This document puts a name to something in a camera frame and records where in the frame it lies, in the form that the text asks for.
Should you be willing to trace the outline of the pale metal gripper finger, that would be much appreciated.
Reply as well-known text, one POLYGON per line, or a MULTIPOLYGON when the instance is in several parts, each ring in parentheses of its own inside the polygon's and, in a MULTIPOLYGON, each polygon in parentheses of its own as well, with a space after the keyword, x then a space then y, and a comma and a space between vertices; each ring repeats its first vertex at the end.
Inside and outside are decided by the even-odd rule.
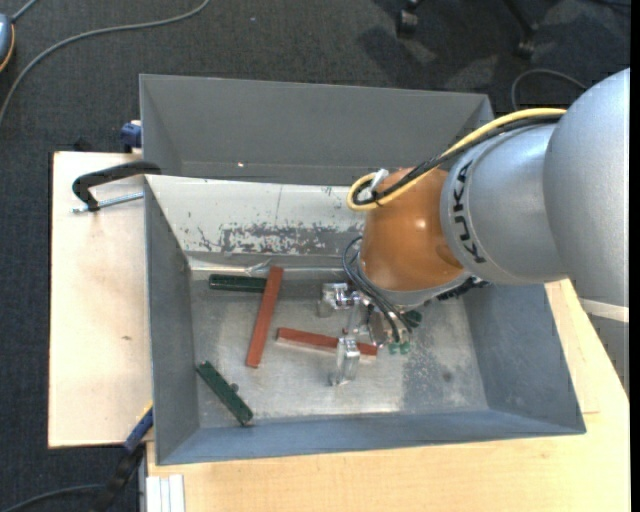
POLYGON ((360 299, 359 292, 348 282, 324 283, 316 312, 320 318, 328 318, 335 312, 354 308, 360 299))
POLYGON ((336 365, 329 374, 331 386, 340 386, 353 382, 358 373, 361 352, 354 339, 339 338, 336 347, 336 365))

